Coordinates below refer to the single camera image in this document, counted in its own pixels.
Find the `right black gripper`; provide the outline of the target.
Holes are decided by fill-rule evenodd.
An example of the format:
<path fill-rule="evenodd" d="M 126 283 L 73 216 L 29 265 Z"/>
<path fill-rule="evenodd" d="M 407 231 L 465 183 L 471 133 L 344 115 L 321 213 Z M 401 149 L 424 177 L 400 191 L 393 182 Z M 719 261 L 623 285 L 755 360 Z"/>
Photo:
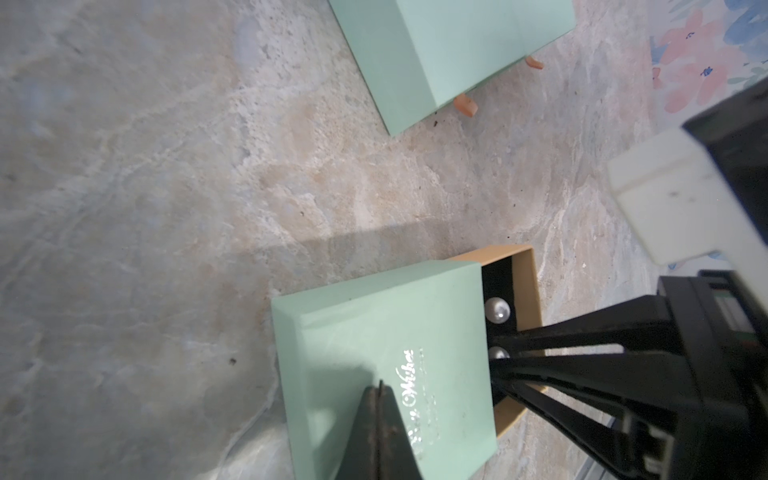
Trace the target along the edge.
<path fill-rule="evenodd" d="M 617 356 L 490 362 L 492 385 L 576 444 L 616 479 L 767 476 L 767 314 L 733 271 L 666 276 L 643 295 L 556 324 L 493 335 L 519 352 L 620 345 L 676 354 L 696 389 L 692 411 L 642 393 L 609 369 Z"/>

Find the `pearl earring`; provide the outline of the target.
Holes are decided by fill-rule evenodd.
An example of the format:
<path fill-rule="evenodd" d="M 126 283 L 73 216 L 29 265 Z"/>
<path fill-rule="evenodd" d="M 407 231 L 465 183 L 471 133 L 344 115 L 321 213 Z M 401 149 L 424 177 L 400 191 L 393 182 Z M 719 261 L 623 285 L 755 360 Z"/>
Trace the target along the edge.
<path fill-rule="evenodd" d="M 492 324 L 506 323 L 512 314 L 509 303 L 501 297 L 491 297 L 485 301 L 484 315 L 488 322 Z"/>
<path fill-rule="evenodd" d="M 491 361 L 509 359 L 510 354 L 506 349 L 500 346 L 492 346 L 488 349 L 488 358 Z"/>

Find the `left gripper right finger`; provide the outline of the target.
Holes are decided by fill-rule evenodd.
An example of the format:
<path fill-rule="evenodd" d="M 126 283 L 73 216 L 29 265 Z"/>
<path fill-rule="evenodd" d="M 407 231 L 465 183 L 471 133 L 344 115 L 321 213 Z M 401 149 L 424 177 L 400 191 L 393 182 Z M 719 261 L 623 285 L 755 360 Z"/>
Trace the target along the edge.
<path fill-rule="evenodd" d="M 422 478 L 394 391 L 383 380 L 377 393 L 377 478 Z"/>

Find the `kraft drawer tray black lining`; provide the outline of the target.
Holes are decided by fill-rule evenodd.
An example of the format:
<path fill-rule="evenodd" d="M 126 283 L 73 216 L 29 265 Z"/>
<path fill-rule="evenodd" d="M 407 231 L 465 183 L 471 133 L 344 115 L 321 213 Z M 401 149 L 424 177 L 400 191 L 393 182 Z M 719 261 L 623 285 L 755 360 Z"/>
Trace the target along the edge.
<path fill-rule="evenodd" d="M 510 357 L 515 352 L 499 342 L 529 329 L 543 326 L 539 286 L 533 247 L 530 245 L 493 245 L 454 258 L 481 265 L 483 301 L 491 297 L 506 300 L 511 309 L 504 324 L 492 324 L 485 318 L 488 349 L 500 346 Z"/>

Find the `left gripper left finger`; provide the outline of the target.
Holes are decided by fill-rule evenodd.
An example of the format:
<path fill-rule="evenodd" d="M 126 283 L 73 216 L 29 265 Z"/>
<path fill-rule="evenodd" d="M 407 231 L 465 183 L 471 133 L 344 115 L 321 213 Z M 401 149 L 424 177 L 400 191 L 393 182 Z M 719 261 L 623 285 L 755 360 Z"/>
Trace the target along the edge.
<path fill-rule="evenodd" d="M 379 478 L 379 388 L 364 389 L 350 431 L 337 479 Z"/>

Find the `small green jewelry box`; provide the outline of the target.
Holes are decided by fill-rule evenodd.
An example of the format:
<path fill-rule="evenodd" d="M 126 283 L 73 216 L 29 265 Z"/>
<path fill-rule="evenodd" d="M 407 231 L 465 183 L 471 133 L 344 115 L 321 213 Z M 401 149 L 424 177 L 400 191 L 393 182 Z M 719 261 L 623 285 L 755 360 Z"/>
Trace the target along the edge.
<path fill-rule="evenodd" d="M 481 267 L 431 260 L 271 302 L 291 456 L 331 479 L 365 388 L 391 387 L 426 479 L 467 479 L 497 449 Z"/>

